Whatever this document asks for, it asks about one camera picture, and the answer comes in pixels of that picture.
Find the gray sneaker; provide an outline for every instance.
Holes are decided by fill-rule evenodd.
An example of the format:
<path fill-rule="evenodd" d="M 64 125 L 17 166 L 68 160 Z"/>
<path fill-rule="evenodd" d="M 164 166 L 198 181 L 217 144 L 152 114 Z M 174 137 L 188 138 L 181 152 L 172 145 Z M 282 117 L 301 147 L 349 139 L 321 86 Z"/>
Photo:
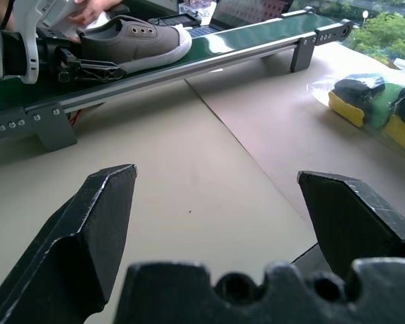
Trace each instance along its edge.
<path fill-rule="evenodd" d="M 178 61 L 192 45 L 192 37 L 181 27 L 153 26 L 129 16 L 77 32 L 84 59 L 110 61 L 127 73 Z"/>

